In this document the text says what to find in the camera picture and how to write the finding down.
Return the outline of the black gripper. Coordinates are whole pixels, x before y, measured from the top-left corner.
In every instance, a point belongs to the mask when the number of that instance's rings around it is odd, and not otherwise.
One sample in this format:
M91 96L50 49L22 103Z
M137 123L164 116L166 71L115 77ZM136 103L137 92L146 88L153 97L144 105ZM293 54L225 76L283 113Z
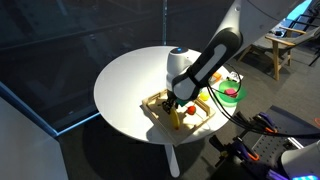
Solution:
M162 103L162 108L166 113L172 113L177 111L177 104L175 104L175 100L177 99L176 95L171 92L167 91L167 100Z

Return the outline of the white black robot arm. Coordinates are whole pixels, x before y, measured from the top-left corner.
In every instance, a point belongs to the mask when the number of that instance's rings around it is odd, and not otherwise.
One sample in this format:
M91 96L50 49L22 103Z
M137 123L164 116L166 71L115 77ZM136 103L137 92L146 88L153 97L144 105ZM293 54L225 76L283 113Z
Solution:
M188 48L174 48L167 58L168 98L162 108L170 114L177 101L198 97L210 77L224 63L266 34L304 0L234 0L220 26L196 60Z

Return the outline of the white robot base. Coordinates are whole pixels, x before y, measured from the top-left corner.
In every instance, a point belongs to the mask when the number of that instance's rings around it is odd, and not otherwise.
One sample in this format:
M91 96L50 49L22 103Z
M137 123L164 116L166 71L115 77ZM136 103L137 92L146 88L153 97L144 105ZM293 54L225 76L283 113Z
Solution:
M320 141L285 151L280 162L290 180L320 180Z

